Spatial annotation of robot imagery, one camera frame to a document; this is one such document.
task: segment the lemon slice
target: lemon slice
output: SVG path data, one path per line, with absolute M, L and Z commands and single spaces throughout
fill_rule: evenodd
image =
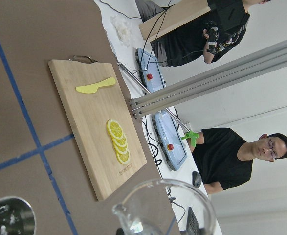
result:
M 128 150 L 128 145 L 126 145 L 125 147 L 119 147 L 116 144 L 113 144 L 114 149 L 117 153 L 119 154 L 126 154 L 129 150 Z
M 118 121 L 113 119 L 108 120 L 106 128 L 113 139 L 121 140 L 123 138 L 124 132 Z
M 127 138 L 125 135 L 123 135 L 123 138 L 121 138 L 120 140 L 112 138 L 113 143 L 116 144 L 118 147 L 125 147 L 128 143 L 127 143 Z
M 125 165 L 130 161 L 130 152 L 127 151 L 125 154 L 119 154 L 118 152 L 116 152 L 116 157 L 121 164 Z

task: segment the white desk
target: white desk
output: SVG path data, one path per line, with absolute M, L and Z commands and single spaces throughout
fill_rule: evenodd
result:
M 145 41 L 141 36 L 141 32 L 139 30 L 139 24 L 142 23 L 141 19 L 128 19 L 125 16 L 117 13 L 116 11 L 110 9 L 107 5 L 102 4 L 99 0 L 94 0 L 99 6 L 102 14 L 102 23 L 103 27 L 107 32 L 108 39 L 110 41 L 112 51 L 117 57 L 118 61 L 123 63 L 130 71 L 137 71 L 139 66 L 135 59 L 135 51 L 138 48 L 143 48 Z M 136 4 L 130 0 L 106 0 L 110 6 L 114 9 L 126 14 L 128 17 L 140 17 Z M 147 43 L 145 51 L 150 52 L 152 47 L 150 43 Z M 127 84 L 129 91 L 131 93 L 131 98 L 137 98 L 144 95 L 142 90 L 121 70 L 121 74 Z M 151 115 L 147 116 L 147 126 L 150 135 L 157 140 L 156 133 L 153 129 Z M 180 128 L 179 132 L 181 136 L 183 136 L 183 131 Z M 172 171 L 166 163 L 165 155 L 162 150 L 159 148 L 159 154 L 157 159 L 162 160 L 162 164 L 159 166 L 159 170 L 163 178 L 169 179 L 177 179 L 181 181 L 185 181 L 189 184 L 192 184 L 192 171 L 197 171 L 197 166 L 193 160 L 192 154 L 188 147 L 187 141 L 183 140 L 184 147 L 187 152 L 187 159 L 181 166 L 178 171 Z M 202 192 L 206 194 L 203 184 L 199 188 Z M 181 203 L 184 208 L 187 208 L 187 204 Z M 175 205 L 173 205 L 173 210 L 177 217 L 182 215 L 183 210 Z M 184 219 L 178 224 L 180 230 L 184 230 L 186 226 L 186 216 Z M 217 223 L 214 235 L 222 235 L 219 224 Z

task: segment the person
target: person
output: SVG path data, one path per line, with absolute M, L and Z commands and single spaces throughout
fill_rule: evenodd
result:
M 242 2 L 240 11 L 242 11 L 244 17 L 241 22 L 238 22 L 237 26 L 227 31 L 219 31 L 219 36 L 215 44 L 215 46 L 220 48 L 217 52 L 207 51 L 209 38 L 208 29 L 211 28 L 212 24 L 216 25 L 217 28 L 222 28 L 216 12 L 210 11 L 151 42 L 159 64 L 169 67 L 181 66 L 202 55 L 204 62 L 207 64 L 218 61 L 242 40 L 250 17 L 248 13 L 250 7 L 256 4 L 264 4 L 271 0 L 237 1 Z M 135 0 L 135 2 L 143 22 L 167 8 L 160 7 L 152 1 Z
M 208 194 L 249 181 L 253 159 L 274 162 L 287 157 L 287 137 L 280 133 L 246 142 L 232 129 L 211 128 L 199 132 L 195 148 L 187 141 Z

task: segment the shiny metal bowl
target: shiny metal bowl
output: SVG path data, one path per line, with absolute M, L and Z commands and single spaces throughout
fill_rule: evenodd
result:
M 35 214 L 28 202 L 20 197 L 0 199 L 0 235 L 34 235 Z

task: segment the black t-shirt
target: black t-shirt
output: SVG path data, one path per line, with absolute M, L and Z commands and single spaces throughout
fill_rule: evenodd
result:
M 247 182 L 251 178 L 252 163 L 237 157 L 246 143 L 229 128 L 202 129 L 204 144 L 197 144 L 192 155 L 205 184 L 219 181 L 223 190 Z
M 237 27 L 227 32 L 219 32 L 217 44 L 224 42 L 226 33 L 234 34 L 235 32 L 239 32 L 244 25 L 235 43 L 225 47 L 222 52 L 215 54 L 212 62 L 219 60 L 223 55 L 239 44 L 245 34 L 245 25 L 249 18 L 249 14 L 245 12 L 244 14 L 246 15 L 244 21 L 238 23 Z M 218 28 L 222 28 L 217 13 L 210 11 L 157 39 L 165 46 L 168 66 L 181 66 L 203 55 L 203 49 L 207 41 L 206 38 L 203 37 L 203 30 L 207 28 L 209 22 L 215 22 Z

